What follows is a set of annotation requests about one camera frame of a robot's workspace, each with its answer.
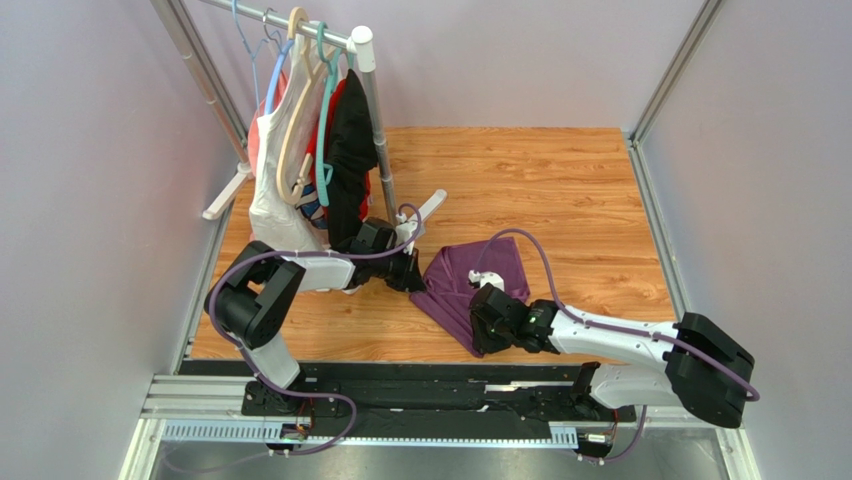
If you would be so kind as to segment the purple cloth napkin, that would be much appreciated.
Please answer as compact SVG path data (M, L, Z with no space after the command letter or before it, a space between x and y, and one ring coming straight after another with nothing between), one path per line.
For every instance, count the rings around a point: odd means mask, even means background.
M521 301L529 299L529 284L512 237L499 238L492 244L479 241L440 249L423 274L426 290L409 296L475 358L484 355L474 347L469 306L476 290L469 283L469 272L480 257L484 258L480 267L500 275L509 295Z

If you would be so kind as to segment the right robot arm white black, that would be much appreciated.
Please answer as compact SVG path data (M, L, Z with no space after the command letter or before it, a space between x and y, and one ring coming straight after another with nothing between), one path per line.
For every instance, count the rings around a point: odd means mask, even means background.
M759 395L750 379L754 357L708 317L687 312L677 322L642 322L589 313L554 300L530 304L485 284L469 304L474 346L529 353L582 354L617 361L599 366L584 392L597 403L682 406L722 428L741 426Z

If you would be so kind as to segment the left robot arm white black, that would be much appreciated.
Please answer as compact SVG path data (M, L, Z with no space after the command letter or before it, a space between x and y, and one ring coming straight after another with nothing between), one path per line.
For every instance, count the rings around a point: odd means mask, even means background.
M311 400L291 389L304 374L280 333L296 296L353 292L374 278L395 291L424 291L414 245L421 231L418 218L397 226L369 218L338 250L290 252L252 241L213 285L204 310L217 332L244 357L258 384L292 411Z

